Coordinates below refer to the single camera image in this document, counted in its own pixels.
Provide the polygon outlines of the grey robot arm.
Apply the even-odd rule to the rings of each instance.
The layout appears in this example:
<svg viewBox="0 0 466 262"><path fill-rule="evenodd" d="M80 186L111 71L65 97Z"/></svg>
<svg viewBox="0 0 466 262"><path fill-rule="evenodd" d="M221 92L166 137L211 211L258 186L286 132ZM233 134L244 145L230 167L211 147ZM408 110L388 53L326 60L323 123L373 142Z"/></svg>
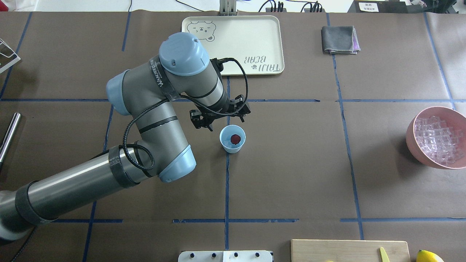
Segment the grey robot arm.
<svg viewBox="0 0 466 262"><path fill-rule="evenodd" d="M212 129L215 119L243 119L248 97L230 99L221 71L235 58L212 58L200 39L188 32L170 35L158 55L107 82L107 97L121 115L133 120L122 143L93 159L14 192L1 192L1 244L15 242L30 229L151 177L169 183L196 167L172 101L196 104L189 112L195 128Z"/></svg>

